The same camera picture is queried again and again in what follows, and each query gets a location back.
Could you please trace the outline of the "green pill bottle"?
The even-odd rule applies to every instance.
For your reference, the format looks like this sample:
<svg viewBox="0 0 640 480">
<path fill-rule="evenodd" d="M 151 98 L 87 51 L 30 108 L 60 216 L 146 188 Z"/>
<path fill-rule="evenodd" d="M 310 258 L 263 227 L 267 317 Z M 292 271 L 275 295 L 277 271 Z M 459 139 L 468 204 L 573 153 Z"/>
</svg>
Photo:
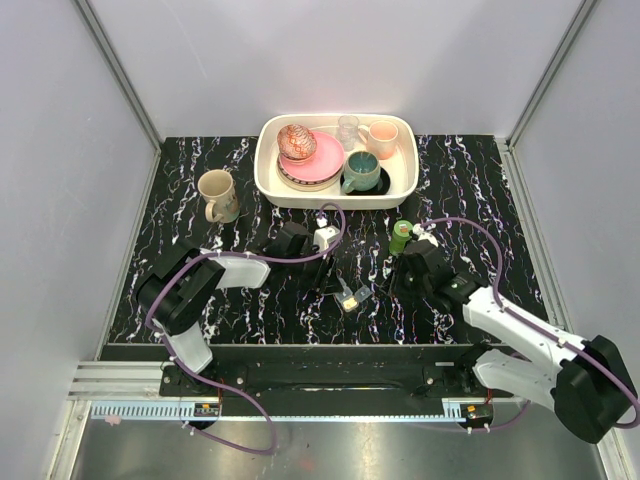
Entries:
<svg viewBox="0 0 640 480">
<path fill-rule="evenodd" d="M 406 244 L 410 239 L 411 233 L 409 231 L 393 231 L 389 244 L 389 253 L 393 256 L 400 255 L 404 251 Z"/>
</svg>

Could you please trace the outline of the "green bottle cap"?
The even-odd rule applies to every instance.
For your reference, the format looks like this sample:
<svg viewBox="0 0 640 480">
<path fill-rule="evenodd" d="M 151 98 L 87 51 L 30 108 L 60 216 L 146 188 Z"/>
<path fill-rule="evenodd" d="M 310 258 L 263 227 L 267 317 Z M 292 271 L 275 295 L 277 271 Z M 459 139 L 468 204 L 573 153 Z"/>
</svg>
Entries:
<svg viewBox="0 0 640 480">
<path fill-rule="evenodd" d="M 393 226 L 393 239 L 406 241 L 411 237 L 413 224 L 406 220 L 399 220 Z"/>
</svg>

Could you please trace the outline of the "clear weekly pill organizer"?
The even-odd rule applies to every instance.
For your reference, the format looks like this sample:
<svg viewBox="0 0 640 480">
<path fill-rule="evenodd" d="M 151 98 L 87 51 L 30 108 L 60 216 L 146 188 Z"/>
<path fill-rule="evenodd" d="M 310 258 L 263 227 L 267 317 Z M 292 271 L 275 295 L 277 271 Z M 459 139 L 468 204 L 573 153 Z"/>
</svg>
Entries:
<svg viewBox="0 0 640 480">
<path fill-rule="evenodd" d="M 359 305 L 365 302 L 368 298 L 370 298 L 373 294 L 371 289 L 367 286 L 362 286 L 358 290 L 353 291 L 346 283 L 346 281 L 342 278 L 338 278 L 341 286 L 341 290 L 334 293 L 334 299 L 337 301 L 338 305 L 342 308 L 342 310 L 346 313 L 351 312 L 359 307 Z M 345 310 L 342 303 L 347 298 L 355 298 L 358 302 L 358 306 L 351 309 Z"/>
</svg>

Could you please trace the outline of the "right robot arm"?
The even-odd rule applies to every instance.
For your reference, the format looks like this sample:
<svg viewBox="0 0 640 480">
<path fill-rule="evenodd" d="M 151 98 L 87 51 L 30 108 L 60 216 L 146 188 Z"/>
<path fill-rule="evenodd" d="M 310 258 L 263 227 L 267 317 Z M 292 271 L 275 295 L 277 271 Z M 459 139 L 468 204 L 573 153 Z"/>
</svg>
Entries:
<svg viewBox="0 0 640 480">
<path fill-rule="evenodd" d="M 466 396 L 501 390 L 552 411 L 575 437 L 599 443 L 638 403 L 617 346 L 598 335 L 586 340 L 539 319 L 497 295 L 480 277 L 457 272 L 428 240 L 409 244 L 392 276 L 398 297 L 421 299 L 458 316 L 514 350 L 477 345 L 454 371 Z"/>
</svg>

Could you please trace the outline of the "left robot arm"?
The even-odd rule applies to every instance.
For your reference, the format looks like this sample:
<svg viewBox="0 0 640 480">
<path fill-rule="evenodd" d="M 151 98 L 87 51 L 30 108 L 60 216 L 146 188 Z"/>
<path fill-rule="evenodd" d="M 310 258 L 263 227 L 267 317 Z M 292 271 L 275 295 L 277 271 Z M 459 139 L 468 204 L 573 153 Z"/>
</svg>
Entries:
<svg viewBox="0 0 640 480">
<path fill-rule="evenodd" d="M 141 280 L 135 299 L 144 314 L 151 314 L 154 331 L 168 341 L 172 356 L 186 367 L 181 384 L 196 396 L 215 386 L 213 353 L 201 332 L 199 320 L 218 290 L 261 289 L 291 278 L 300 288 L 330 291 L 339 283 L 330 278 L 335 263 L 327 253 L 340 236 L 336 226 L 311 233 L 288 222 L 276 237 L 266 240 L 259 252 L 267 260 L 246 255 L 209 256 L 188 242 L 174 245 Z"/>
</svg>

